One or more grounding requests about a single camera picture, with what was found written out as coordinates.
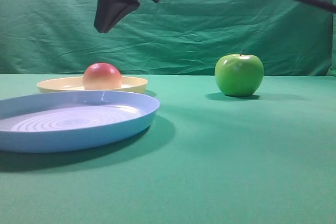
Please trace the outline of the yellow plastic plate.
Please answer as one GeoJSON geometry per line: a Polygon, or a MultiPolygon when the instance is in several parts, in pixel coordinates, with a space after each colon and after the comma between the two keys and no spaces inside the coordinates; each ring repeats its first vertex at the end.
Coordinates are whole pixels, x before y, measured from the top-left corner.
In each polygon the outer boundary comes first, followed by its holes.
{"type": "MultiPolygon", "coordinates": [[[[112,90],[144,93],[147,84],[147,79],[123,76],[121,87],[112,90]]],[[[44,80],[37,83],[37,88],[41,93],[84,90],[82,76],[44,80]]]]}

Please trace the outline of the blue plastic plate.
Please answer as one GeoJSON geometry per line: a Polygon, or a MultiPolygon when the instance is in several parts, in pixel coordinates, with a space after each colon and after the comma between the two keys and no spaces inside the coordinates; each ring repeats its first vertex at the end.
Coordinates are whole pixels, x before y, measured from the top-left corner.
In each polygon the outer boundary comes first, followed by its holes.
{"type": "Polygon", "coordinates": [[[132,137],[153,122],[159,101],[124,91],[64,91],[1,100],[1,150],[58,153],[132,137]]]}

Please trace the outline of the green backdrop cloth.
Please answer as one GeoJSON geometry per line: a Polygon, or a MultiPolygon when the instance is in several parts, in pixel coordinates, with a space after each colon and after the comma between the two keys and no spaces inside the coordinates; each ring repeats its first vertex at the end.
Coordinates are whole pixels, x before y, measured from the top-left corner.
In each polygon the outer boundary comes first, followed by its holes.
{"type": "Polygon", "coordinates": [[[1,0],[1,73],[212,75],[217,60],[258,56],[268,76],[335,74],[335,15],[291,0],[142,0],[109,33],[97,0],[1,0]]]}

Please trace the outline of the green apple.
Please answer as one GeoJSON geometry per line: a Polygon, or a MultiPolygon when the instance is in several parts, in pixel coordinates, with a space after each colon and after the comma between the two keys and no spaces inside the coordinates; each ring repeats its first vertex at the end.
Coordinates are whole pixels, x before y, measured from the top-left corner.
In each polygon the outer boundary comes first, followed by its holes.
{"type": "Polygon", "coordinates": [[[264,65],[255,55],[244,52],[222,56],[215,65],[214,76],[219,90],[230,97],[253,95],[264,78],[264,65]]]}

